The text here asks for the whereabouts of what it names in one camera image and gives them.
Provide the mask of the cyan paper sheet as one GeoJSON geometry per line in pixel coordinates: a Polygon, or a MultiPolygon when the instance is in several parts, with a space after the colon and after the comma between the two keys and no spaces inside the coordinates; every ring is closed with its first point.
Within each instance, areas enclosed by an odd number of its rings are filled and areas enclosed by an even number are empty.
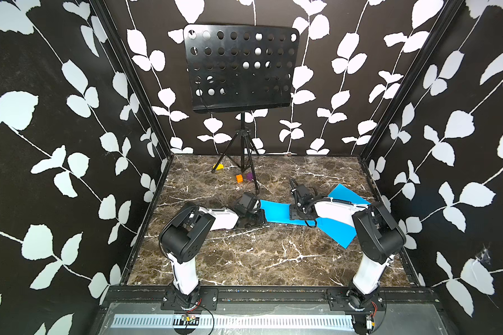
{"type": "Polygon", "coordinates": [[[291,220],[289,207],[289,204],[261,200],[261,209],[264,210],[265,219],[269,223],[283,223],[297,226],[307,226],[310,228],[317,227],[317,223],[315,221],[312,221],[312,224],[308,225],[304,220],[291,220]]]}
{"type": "Polygon", "coordinates": [[[342,184],[337,185],[325,201],[314,207],[319,216],[318,228],[347,248],[356,237],[352,215],[367,208],[370,203],[342,184]]]}

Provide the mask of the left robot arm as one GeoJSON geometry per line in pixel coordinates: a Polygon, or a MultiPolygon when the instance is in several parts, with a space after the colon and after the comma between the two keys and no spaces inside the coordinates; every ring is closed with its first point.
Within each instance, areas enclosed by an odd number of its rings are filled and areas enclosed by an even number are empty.
{"type": "Polygon", "coordinates": [[[170,260],[173,286],[191,297],[199,287],[195,257],[215,230],[232,230],[245,226],[261,226],[266,222],[261,201],[245,192],[232,207],[210,209],[187,202],[159,234],[162,253],[170,260]]]}

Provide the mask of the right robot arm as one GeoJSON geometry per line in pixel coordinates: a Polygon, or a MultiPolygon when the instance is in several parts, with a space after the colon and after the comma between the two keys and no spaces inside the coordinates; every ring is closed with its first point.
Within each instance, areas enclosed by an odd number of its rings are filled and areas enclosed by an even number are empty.
{"type": "Polygon", "coordinates": [[[303,220],[307,226],[313,223],[313,228],[320,219],[327,219],[355,229],[363,257],[347,295],[360,302],[368,300],[377,291],[388,261],[407,241],[398,222],[382,202],[356,204],[320,195],[294,178],[289,183],[293,197],[290,219],[303,220]]]}

